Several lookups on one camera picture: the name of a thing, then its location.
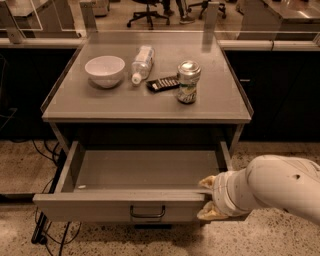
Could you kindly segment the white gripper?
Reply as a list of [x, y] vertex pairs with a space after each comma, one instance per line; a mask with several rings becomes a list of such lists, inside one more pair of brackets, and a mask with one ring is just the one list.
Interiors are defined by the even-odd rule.
[[237, 217], [264, 207], [250, 190], [246, 171], [227, 171], [207, 176], [199, 181], [201, 187], [213, 189], [212, 201], [207, 202], [197, 213], [200, 220], [223, 220], [227, 216]]

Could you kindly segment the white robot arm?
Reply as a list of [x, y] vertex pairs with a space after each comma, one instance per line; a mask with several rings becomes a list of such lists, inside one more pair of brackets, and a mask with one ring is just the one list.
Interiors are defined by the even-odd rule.
[[262, 155], [246, 168], [211, 175], [199, 185], [212, 199], [198, 212], [205, 221], [276, 208], [320, 224], [320, 166], [305, 158]]

